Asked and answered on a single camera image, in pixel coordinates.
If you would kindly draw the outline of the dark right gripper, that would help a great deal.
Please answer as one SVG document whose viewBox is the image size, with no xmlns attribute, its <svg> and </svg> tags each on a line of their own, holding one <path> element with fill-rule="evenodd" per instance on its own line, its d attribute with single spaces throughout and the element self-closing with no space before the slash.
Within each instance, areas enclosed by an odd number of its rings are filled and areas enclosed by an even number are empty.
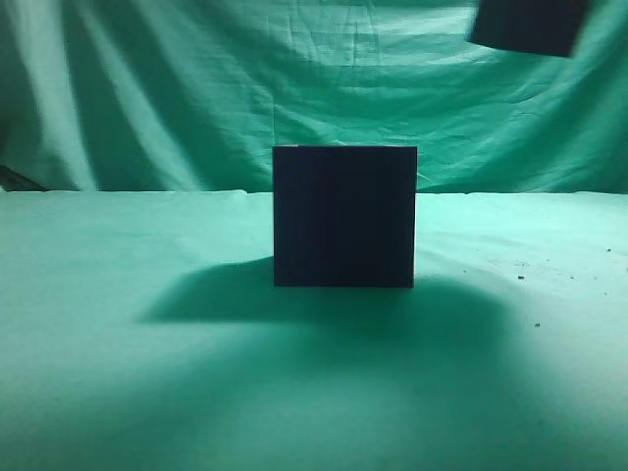
<svg viewBox="0 0 628 471">
<path fill-rule="evenodd" d="M 503 51 L 569 57 L 590 9 L 588 0 L 483 0 L 469 41 Z"/>
</svg>

